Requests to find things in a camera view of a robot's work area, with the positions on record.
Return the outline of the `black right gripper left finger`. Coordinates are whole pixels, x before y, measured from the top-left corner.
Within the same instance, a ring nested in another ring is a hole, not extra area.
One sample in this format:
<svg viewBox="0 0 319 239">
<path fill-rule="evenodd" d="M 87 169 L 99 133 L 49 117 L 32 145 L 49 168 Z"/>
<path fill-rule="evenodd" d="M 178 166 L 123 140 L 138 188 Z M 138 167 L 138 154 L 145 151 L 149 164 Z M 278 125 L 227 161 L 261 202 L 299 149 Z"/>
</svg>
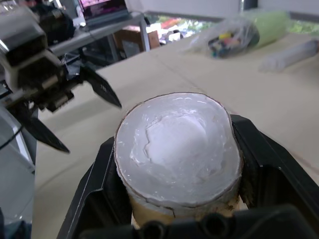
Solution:
<svg viewBox="0 0 319 239">
<path fill-rule="evenodd" d="M 131 219 L 132 207 L 117 173 L 111 137 L 101 144 L 80 180 L 57 237 L 77 239 L 84 231 L 127 225 Z"/>
</svg>

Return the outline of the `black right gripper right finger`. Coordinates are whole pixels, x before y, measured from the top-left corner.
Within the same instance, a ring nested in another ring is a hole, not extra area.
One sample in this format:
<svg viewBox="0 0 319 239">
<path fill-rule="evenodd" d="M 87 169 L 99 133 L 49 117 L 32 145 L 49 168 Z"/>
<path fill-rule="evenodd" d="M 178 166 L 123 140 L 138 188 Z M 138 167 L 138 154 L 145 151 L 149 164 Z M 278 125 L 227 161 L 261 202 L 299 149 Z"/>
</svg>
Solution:
<svg viewBox="0 0 319 239">
<path fill-rule="evenodd" d="M 240 194 L 248 208 L 291 204 L 319 220 L 319 187 L 292 155 L 247 118 L 231 115 L 244 166 Z"/>
</svg>

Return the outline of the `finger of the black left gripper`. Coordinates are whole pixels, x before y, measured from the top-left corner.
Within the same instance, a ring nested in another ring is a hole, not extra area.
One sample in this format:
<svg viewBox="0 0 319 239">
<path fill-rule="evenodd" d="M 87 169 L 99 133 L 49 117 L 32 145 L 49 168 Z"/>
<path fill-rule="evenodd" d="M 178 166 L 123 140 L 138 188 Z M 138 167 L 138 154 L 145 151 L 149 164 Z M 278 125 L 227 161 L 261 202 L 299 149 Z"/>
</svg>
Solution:
<svg viewBox="0 0 319 239">
<path fill-rule="evenodd" d="M 14 117 L 37 140 L 61 152 L 70 153 L 62 141 L 35 116 L 38 108 L 19 105 L 14 109 Z"/>
<path fill-rule="evenodd" d="M 82 81 L 88 82 L 93 91 L 102 99 L 118 108 L 122 108 L 122 104 L 110 84 L 102 76 L 96 73 L 88 66 L 81 66 L 79 77 Z"/>
</svg>

